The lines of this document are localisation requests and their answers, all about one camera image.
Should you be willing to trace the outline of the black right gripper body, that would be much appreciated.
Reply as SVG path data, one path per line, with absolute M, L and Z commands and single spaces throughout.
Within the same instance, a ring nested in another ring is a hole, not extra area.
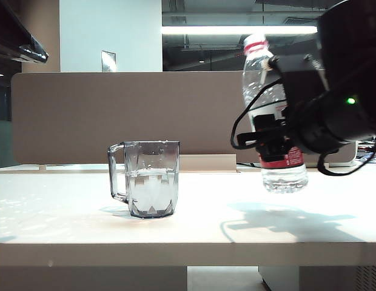
M 313 122 L 323 122 L 324 114 L 322 103 L 330 94 L 330 90 L 318 95 L 314 95 L 311 92 L 286 92 L 286 121 L 301 122 L 306 118 L 312 118 Z

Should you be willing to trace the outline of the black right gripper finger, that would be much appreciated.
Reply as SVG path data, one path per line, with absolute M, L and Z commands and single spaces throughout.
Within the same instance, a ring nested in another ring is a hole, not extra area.
M 289 104 L 304 104 L 328 91 L 325 71 L 310 54 L 275 55 L 261 65 L 281 79 Z

